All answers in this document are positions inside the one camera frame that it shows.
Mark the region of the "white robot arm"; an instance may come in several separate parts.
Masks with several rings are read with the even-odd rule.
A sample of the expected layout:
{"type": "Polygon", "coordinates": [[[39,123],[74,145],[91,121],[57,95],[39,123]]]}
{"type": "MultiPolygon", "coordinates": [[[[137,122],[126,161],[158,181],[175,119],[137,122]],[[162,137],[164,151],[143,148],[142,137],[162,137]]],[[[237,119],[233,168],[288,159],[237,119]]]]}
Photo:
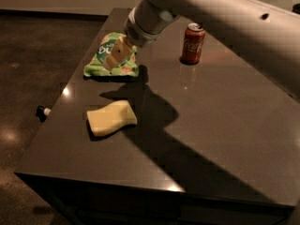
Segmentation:
{"type": "Polygon", "coordinates": [[[300,99],[300,16],[258,0],[140,0],[124,25],[131,44],[143,47],[179,17],[259,70],[292,98],[300,99]]]}

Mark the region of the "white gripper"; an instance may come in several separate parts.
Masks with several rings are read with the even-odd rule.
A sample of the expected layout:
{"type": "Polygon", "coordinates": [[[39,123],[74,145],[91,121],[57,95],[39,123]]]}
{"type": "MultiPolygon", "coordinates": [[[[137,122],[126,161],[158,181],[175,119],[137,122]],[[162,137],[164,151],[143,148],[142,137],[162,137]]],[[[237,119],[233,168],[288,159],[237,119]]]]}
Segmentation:
{"type": "Polygon", "coordinates": [[[103,66],[109,71],[113,70],[133,53],[133,45],[144,47],[152,43],[178,18],[178,15],[156,7],[148,0],[140,0],[125,22],[124,31],[127,36],[116,40],[103,66]]]}

